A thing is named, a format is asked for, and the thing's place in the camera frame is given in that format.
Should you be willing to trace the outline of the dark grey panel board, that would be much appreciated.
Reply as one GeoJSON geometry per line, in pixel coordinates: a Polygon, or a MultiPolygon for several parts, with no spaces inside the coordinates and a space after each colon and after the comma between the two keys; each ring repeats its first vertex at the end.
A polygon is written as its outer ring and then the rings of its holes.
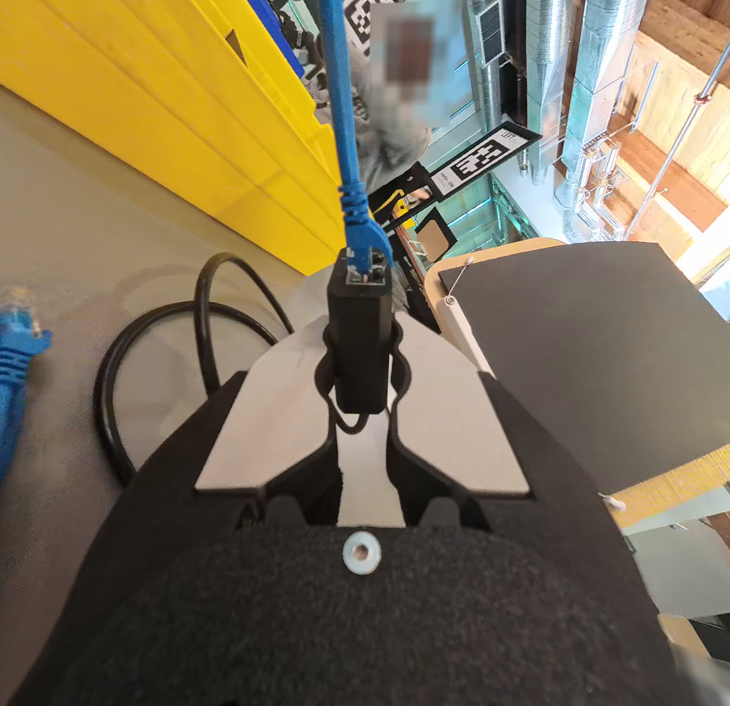
{"type": "Polygon", "coordinates": [[[625,533],[728,483],[728,324],[659,245],[538,238],[467,258],[425,275],[443,335],[452,292],[501,384],[624,504],[625,533]]]}

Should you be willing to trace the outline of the rectangular foil-wrapped duct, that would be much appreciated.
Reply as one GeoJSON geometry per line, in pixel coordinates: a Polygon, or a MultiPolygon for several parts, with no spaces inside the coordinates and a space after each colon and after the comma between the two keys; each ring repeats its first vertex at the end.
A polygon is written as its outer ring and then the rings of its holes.
{"type": "Polygon", "coordinates": [[[578,172],[583,149],[608,128],[648,0],[586,0],[561,160],[578,172]]]}

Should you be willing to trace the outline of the black ethernet adapter with cable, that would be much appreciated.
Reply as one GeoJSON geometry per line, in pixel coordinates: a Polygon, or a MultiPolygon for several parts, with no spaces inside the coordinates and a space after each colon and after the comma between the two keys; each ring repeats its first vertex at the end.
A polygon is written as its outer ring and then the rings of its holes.
{"type": "MultiPolygon", "coordinates": [[[[94,426],[114,477],[127,486],[137,474],[117,426],[114,387],[117,373],[128,351],[155,324],[191,315],[194,325],[198,367],[208,398],[221,388],[211,332],[211,315],[238,323],[262,338],[270,347],[279,340],[259,321],[245,312],[210,300],[215,274],[225,263],[244,272],[262,292],[289,335],[294,328],[279,301],[253,267],[232,253],[213,255],[196,280],[191,301],[178,301],[151,309],[130,322],[113,340],[98,367],[93,391],[94,426]]],[[[355,280],[355,269],[344,251],[338,255],[327,286],[329,321],[325,342],[333,359],[336,392],[333,421],[346,435],[355,436],[370,417],[386,408],[388,369],[392,354],[392,271],[387,253],[370,250],[370,270],[355,280]]]]}

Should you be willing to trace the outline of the blue plastic bin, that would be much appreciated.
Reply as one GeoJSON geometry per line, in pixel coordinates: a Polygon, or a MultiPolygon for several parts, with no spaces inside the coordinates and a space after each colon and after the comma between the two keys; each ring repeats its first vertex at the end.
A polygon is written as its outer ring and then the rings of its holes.
{"type": "Polygon", "coordinates": [[[299,79],[305,76],[305,65],[300,61],[304,47],[302,33],[294,21],[281,11],[277,11],[270,0],[246,0],[262,25],[266,28],[279,51],[299,79]]]}

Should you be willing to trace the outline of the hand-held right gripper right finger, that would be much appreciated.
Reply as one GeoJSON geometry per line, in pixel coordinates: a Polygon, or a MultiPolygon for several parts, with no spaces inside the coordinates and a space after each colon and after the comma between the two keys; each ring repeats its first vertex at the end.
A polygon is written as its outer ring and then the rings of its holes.
{"type": "Polygon", "coordinates": [[[403,512],[449,498],[530,494],[478,367],[404,312],[394,316],[387,473],[403,512]]]}

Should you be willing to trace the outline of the round silver ventilation duct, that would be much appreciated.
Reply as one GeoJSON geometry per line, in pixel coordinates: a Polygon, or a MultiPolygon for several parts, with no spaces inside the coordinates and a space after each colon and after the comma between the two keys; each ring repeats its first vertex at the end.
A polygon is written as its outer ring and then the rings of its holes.
{"type": "Polygon", "coordinates": [[[467,0],[465,38],[472,91],[485,132],[502,120],[500,59],[506,53],[503,0],[467,0]]]}

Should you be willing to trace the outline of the yellow plastic bin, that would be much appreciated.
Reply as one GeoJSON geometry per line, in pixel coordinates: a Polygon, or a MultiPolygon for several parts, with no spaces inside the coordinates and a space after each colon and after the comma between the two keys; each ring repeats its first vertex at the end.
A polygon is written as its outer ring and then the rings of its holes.
{"type": "Polygon", "coordinates": [[[332,128],[246,0],[1,0],[2,86],[304,275],[344,247],[332,128]]]}

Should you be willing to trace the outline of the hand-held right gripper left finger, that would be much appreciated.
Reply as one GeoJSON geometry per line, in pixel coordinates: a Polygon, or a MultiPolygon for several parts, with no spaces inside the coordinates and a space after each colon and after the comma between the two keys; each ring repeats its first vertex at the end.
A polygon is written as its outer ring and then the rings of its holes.
{"type": "Polygon", "coordinates": [[[342,482],[328,397],[315,382],[327,324],[320,316],[252,365],[198,476],[197,493],[319,498],[342,482]]]}

